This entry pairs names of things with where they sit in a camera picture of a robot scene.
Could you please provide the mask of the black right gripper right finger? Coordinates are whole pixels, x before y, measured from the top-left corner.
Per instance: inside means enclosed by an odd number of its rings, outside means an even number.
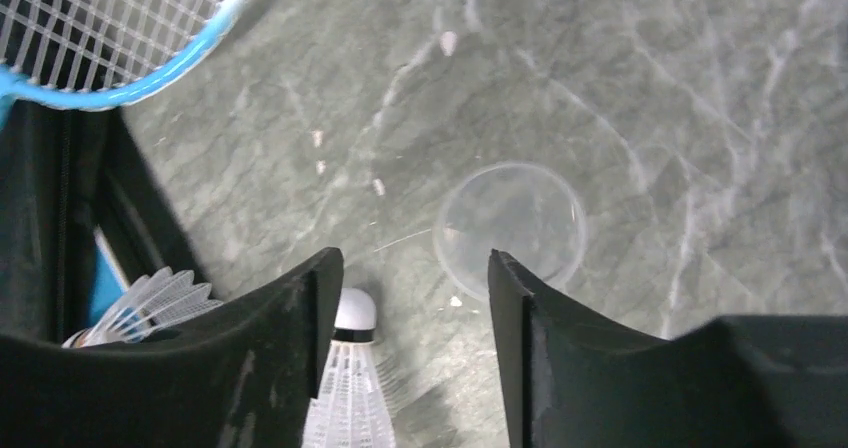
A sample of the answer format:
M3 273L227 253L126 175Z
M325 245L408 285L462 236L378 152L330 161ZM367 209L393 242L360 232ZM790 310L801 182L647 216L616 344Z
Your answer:
M493 251L513 447L843 447L847 320L724 315L672 340L626 327Z

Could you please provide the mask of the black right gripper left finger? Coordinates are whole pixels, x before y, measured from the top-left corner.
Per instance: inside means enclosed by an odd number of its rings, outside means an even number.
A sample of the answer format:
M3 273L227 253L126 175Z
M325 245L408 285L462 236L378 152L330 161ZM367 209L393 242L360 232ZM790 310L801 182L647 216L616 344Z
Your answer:
M297 447L344 275L325 248L137 344L1 339L5 447Z

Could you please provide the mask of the white plastic shuttlecock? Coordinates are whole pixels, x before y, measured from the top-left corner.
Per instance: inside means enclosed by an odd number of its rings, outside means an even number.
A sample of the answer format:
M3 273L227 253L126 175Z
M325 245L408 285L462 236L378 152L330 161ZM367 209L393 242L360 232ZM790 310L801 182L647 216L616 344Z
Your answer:
M137 279L93 326L74 333L62 346L138 343L223 304L212 297L211 284L197 283L192 271L165 267Z
M373 359L376 327L373 298L358 288L342 289L319 392L308 408L304 447L396 446Z

